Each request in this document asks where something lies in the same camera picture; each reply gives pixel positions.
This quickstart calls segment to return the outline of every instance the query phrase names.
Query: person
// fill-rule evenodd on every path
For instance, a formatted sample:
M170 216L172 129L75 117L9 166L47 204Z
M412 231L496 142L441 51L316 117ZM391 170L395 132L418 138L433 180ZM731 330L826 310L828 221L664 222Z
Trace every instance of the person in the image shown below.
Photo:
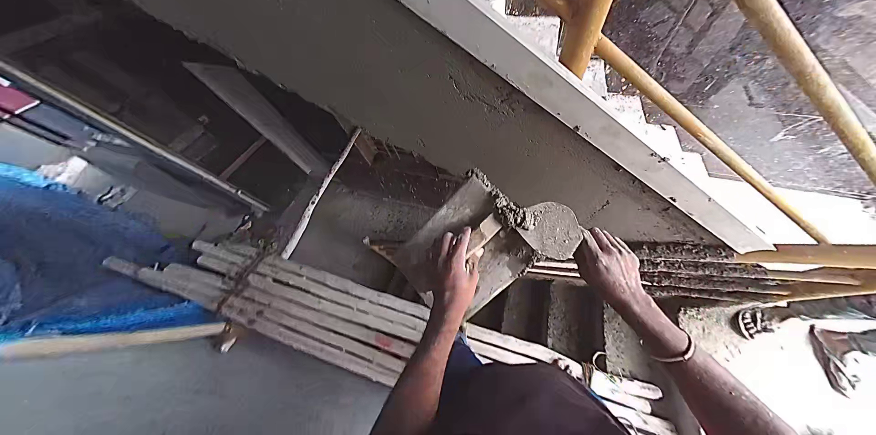
M876 320L876 295L791 302L787 307L741 309L736 313L734 323L739 335L750 340L759 334L774 332L790 318ZM841 332L811 325L809 343L830 386L848 397L860 383L860 377L849 372L846 356L852 351L876 356L876 329Z
M585 385L557 367L480 365L459 333L477 286L476 260L465 260L470 234L470 228L448 233L437 245L431 315L371 434L626 434ZM584 231L575 260L587 283L666 365L706 433L794 433L669 320L642 288L639 260L623 241L597 228Z

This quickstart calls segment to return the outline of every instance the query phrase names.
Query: bundle of wooden sticks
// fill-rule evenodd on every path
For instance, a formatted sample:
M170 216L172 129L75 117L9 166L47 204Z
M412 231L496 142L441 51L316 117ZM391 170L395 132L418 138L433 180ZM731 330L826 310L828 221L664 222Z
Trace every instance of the bundle of wooden sticks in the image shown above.
M333 273L265 256L249 246L195 242L203 268L141 267L115 257L104 265L205 308L312 356L392 386L420 341L429 316L423 305L361 286ZM477 325L469 345L485 362L547 362L587 382L616 416L639 432L674 433L651 415L659 388L588 370L547 347Z

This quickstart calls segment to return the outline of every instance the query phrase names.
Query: red object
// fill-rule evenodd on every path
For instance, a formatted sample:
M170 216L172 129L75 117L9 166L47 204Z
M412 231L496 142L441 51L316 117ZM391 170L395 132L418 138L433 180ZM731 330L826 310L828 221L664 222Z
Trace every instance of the red object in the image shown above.
M27 93L13 88L0 88L0 117L8 118L10 115L23 113L36 105L39 105L39 100L33 99Z

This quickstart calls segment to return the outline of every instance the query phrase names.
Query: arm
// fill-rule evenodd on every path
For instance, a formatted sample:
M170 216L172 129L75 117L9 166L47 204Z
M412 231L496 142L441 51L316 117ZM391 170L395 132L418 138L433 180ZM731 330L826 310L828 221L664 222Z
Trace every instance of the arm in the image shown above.
M452 233L444 235L426 329L371 428L372 435L419 435L432 425L450 348L477 287L479 254L465 263L470 236L471 228L455 238Z
M623 241L598 228L585 230L575 260L587 284L639 334L653 356L675 358L688 350L688 335L642 288L639 259ZM796 433L705 351L664 365L709 435Z

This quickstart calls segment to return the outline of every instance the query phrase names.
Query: dark shirt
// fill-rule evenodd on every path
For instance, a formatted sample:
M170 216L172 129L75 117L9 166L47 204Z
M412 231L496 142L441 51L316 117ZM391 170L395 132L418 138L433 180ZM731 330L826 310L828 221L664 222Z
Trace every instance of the dark shirt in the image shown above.
M484 365L447 394L432 433L628 433L584 385L545 363Z

